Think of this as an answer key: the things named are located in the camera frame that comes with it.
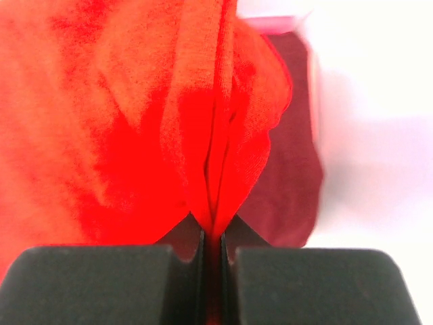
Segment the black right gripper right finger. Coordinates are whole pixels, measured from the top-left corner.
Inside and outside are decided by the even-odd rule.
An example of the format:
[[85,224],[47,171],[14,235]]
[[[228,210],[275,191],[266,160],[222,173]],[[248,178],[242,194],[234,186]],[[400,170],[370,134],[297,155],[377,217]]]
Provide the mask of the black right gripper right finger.
[[275,248],[235,217],[221,238],[224,324],[419,324],[377,250]]

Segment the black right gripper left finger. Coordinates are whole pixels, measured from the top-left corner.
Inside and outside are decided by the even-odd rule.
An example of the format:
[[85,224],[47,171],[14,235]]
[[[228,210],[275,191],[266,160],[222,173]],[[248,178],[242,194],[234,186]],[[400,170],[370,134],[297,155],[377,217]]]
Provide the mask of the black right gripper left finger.
[[1,285],[2,324],[202,324],[204,232],[186,217],[149,246],[41,246]]

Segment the red t shirt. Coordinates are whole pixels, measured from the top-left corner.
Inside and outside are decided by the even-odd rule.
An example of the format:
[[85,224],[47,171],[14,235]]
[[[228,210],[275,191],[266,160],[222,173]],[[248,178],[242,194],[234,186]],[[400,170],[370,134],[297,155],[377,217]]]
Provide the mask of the red t shirt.
[[235,1],[1,2],[1,284],[41,246],[204,232],[202,316],[223,321],[221,236],[293,82]]

